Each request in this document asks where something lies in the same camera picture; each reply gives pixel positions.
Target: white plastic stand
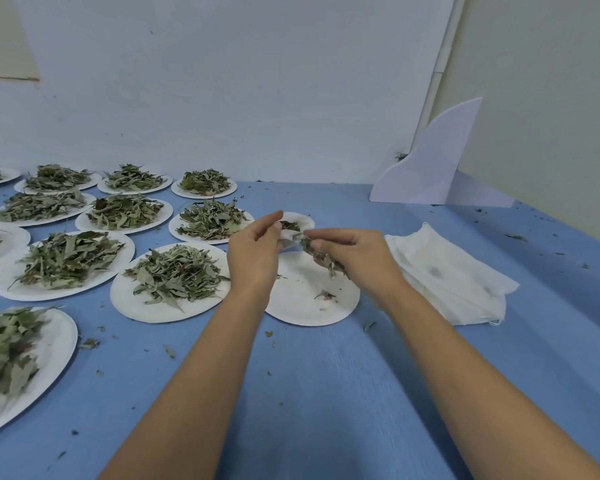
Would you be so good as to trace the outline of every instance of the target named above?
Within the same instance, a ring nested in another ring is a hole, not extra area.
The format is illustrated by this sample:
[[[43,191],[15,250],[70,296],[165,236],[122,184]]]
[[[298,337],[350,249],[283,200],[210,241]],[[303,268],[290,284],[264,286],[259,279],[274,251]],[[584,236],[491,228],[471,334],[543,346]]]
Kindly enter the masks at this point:
[[[409,156],[384,171],[369,200],[511,207],[512,197],[457,169],[481,103],[476,98],[440,113]]]

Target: white paper plate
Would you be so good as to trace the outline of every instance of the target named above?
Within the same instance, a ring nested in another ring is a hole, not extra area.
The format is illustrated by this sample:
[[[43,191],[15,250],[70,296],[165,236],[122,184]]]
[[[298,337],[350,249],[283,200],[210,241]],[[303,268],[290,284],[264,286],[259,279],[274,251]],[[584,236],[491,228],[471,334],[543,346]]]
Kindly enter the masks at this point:
[[[21,172],[18,170],[14,170],[13,168],[0,168],[0,174],[3,176],[3,179],[0,180],[0,184],[13,180],[21,176]]]
[[[315,227],[315,222],[309,216],[305,216],[304,214],[298,214],[296,212],[285,212],[282,214],[281,221],[287,222],[297,222],[298,227],[300,227],[300,232],[304,232],[309,229],[313,229]],[[282,249],[289,249],[296,245],[293,241],[293,237],[298,234],[297,231],[293,230],[282,230],[280,232],[280,241],[282,241]]]
[[[171,204],[169,202],[165,202],[163,200],[158,200],[158,199],[153,199],[153,201],[161,202],[162,204],[164,204],[164,207],[160,209],[160,212],[158,212],[158,216],[157,216],[158,218],[154,222],[152,222],[151,224],[147,224],[146,226],[134,227],[134,228],[129,228],[129,229],[118,229],[116,232],[119,232],[122,234],[133,234],[135,232],[144,231],[147,229],[151,229],[152,227],[159,226],[160,224],[165,222],[169,217],[171,217],[171,215],[173,214],[173,206],[171,206]],[[87,210],[85,210],[83,213],[81,213],[78,216],[78,218],[75,220],[75,226],[78,227],[78,229],[80,229],[80,230],[102,231],[103,229],[96,227],[96,225],[89,220],[89,217],[87,216],[87,214],[89,213],[90,210],[91,210],[91,207],[88,208]]]
[[[80,234],[82,231],[68,232],[67,234]],[[46,301],[49,299],[64,298],[78,294],[82,291],[94,288],[99,284],[112,279],[120,270],[128,268],[129,261],[133,259],[136,247],[130,237],[120,234],[119,232],[107,231],[110,239],[125,243],[125,247],[118,252],[116,258],[112,261],[111,266],[107,271],[92,274],[87,278],[84,284],[77,288],[69,288],[64,290],[45,290],[39,284],[23,285],[17,283],[16,279],[24,273],[24,263],[18,262],[29,252],[29,249],[23,250],[21,253],[12,254],[10,261],[2,262],[0,265],[0,296],[16,301]],[[38,246],[40,241],[35,242],[32,246]]]
[[[229,181],[229,183],[231,184],[231,187],[229,187],[224,192],[220,192],[216,195],[201,195],[201,194],[195,194],[193,192],[187,192],[180,188],[181,181],[182,181],[182,179],[179,179],[177,182],[174,182],[173,185],[171,186],[171,191],[173,193],[175,193],[176,195],[179,195],[184,198],[199,198],[199,199],[220,198],[220,197],[226,197],[227,195],[231,195],[236,190],[238,190],[238,184],[236,184],[231,178],[227,178],[227,181]]]
[[[314,263],[304,251],[280,254],[278,273],[266,312],[283,322],[321,326],[348,317],[358,305],[360,289],[344,274],[329,277],[326,268]],[[316,295],[326,290],[335,298]]]
[[[94,185],[97,185],[98,182],[101,180],[102,180],[102,176],[99,173],[93,172],[91,174],[91,179],[88,182],[78,185],[77,188],[78,188],[78,190],[85,190],[85,189],[93,187]],[[27,186],[26,180],[19,181],[17,184],[15,184],[13,186],[13,188],[14,188],[14,190],[16,190],[16,192],[21,192],[21,193],[29,194],[29,195],[37,194],[37,193],[41,193],[41,194],[45,194],[45,195],[54,195],[54,194],[60,194],[62,192],[66,192],[66,190],[51,190],[51,191],[33,190]]]
[[[78,341],[75,322],[66,313],[54,309],[48,310],[45,318],[47,322],[40,329],[31,350],[37,357],[39,370],[20,395],[8,401],[6,396],[0,396],[0,428],[32,405],[71,360]]]
[[[161,183],[159,187],[156,187],[154,189],[140,190],[140,191],[131,190],[131,191],[127,191],[127,192],[120,192],[119,190],[109,188],[109,186],[107,185],[107,179],[104,179],[104,180],[101,180],[98,182],[98,190],[100,190],[104,193],[107,193],[107,194],[122,194],[122,195],[150,194],[151,192],[158,192],[158,190],[167,188],[173,182],[172,177],[170,177],[168,175],[163,175],[161,173],[154,173],[154,175],[160,175],[160,176],[164,177],[164,182]]]
[[[163,252],[171,249],[174,246],[189,246],[195,249],[209,250],[209,256],[212,259],[216,259],[216,266],[220,268],[220,274],[229,277],[229,265],[226,261],[226,253],[210,244],[205,242],[178,242],[176,244],[168,244],[157,248],[156,251]],[[125,268],[131,268],[135,266],[140,258],[146,256],[148,253],[134,259]],[[137,282],[133,279],[123,276],[123,272],[120,272],[113,280],[111,284],[111,302],[115,306],[116,310],[122,313],[127,318],[132,320],[138,320],[145,323],[167,323],[176,322],[178,320],[184,320],[200,313],[206,312],[209,308],[216,306],[220,303],[231,288],[231,283],[228,281],[222,281],[218,285],[216,296],[209,298],[203,298],[196,301],[188,301],[186,299],[179,299],[178,305],[182,308],[182,311],[168,306],[165,303],[156,303],[154,305],[145,305],[144,302],[151,300],[149,293],[140,293],[134,295],[134,288],[137,286]]]
[[[96,200],[96,197],[94,197],[93,195],[90,195],[90,194],[82,193],[82,196],[84,197],[84,199],[86,201],[84,206],[77,207],[77,208],[73,209],[72,211],[70,211],[68,214],[64,214],[62,216],[51,217],[49,219],[40,219],[39,221],[15,221],[15,222],[0,221],[0,225],[7,224],[7,225],[11,225],[11,226],[18,226],[18,227],[30,227],[30,226],[41,226],[43,224],[51,224],[51,222],[58,222],[58,221],[64,221],[65,219],[70,219],[71,217],[75,217],[78,214],[84,212],[85,209],[88,209],[89,206]]]
[[[8,260],[12,253],[18,253],[27,247],[31,241],[31,234],[22,227],[0,224],[0,264]]]
[[[246,218],[246,220],[242,221],[242,223],[240,224],[241,229],[244,229],[245,227],[247,227],[254,220],[253,216],[250,213],[248,213],[247,211],[244,212],[244,217]],[[226,239],[209,239],[209,240],[205,241],[204,239],[201,239],[200,237],[194,237],[192,235],[186,235],[186,234],[178,234],[176,229],[178,229],[178,227],[180,227],[182,225],[186,225],[186,224],[187,224],[187,222],[183,221],[182,218],[180,217],[180,215],[177,214],[176,216],[174,216],[174,218],[172,218],[169,221],[169,232],[176,239],[179,239],[179,240],[185,241],[185,242],[206,242],[207,244],[224,244],[225,242],[229,242],[228,237]]]

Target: blue table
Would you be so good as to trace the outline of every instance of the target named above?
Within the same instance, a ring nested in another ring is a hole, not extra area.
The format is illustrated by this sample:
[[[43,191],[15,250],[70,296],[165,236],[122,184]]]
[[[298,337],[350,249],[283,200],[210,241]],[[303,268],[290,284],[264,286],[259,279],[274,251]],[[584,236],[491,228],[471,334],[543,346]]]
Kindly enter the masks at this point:
[[[398,235],[427,221],[520,282],[507,298],[502,325],[458,332],[600,462],[600,242],[522,204],[481,212],[382,204],[369,202],[369,191],[368,185],[245,182],[223,200],[236,197],[255,217],[282,208],[311,214],[317,226]],[[12,193],[12,186],[1,186],[0,202]],[[152,196],[176,210],[188,202],[168,189]],[[65,227],[74,230],[73,220],[29,230],[37,241]],[[132,238],[136,255],[176,241],[166,225]],[[133,322],[110,304],[110,285],[54,303],[64,306],[84,337],[102,344],[78,350],[56,384],[0,430],[0,480],[94,479],[213,311],[176,323]],[[0,309],[12,305],[0,298]],[[470,474],[391,322],[363,296],[352,316],[332,326],[302,328],[264,316],[218,478],[442,480]]]

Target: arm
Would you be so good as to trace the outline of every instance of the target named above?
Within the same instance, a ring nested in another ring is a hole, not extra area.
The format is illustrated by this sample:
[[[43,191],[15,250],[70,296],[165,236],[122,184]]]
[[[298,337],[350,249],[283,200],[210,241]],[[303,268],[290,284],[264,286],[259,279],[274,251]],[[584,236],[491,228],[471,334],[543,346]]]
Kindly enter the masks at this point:
[[[600,479],[600,466],[402,277],[382,234],[306,231],[391,316],[476,479]]]
[[[229,241],[231,291],[100,480],[213,479],[278,272],[275,212]]]

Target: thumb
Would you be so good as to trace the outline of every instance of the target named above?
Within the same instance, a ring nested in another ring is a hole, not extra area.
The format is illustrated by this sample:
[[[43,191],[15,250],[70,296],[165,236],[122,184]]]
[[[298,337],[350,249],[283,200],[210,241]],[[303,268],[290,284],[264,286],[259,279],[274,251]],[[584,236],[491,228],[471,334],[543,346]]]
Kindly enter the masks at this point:
[[[282,223],[275,222],[270,226],[264,235],[259,238],[259,241],[264,241],[268,246],[277,247],[278,240],[280,239],[280,231],[282,230]]]
[[[323,239],[314,239],[311,241],[311,247],[319,253],[328,254],[336,261],[343,262],[346,259],[347,248],[349,246],[338,244],[333,241],[325,241]]]

